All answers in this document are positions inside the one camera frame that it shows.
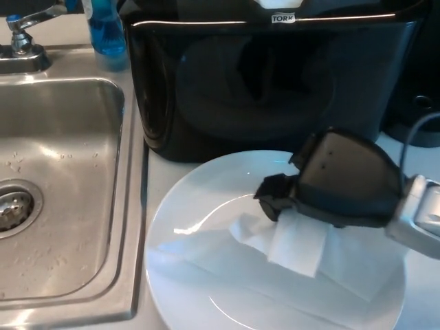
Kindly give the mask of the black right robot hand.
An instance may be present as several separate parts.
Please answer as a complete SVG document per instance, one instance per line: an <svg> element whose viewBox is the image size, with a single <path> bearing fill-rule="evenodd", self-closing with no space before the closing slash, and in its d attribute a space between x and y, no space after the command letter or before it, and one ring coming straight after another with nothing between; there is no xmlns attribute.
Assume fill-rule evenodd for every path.
<svg viewBox="0 0 440 330"><path fill-rule="evenodd" d="M265 177L254 194L273 222L293 208L336 228L384 228L409 180L376 143L343 129L312 135L288 162L298 174Z"/></svg>

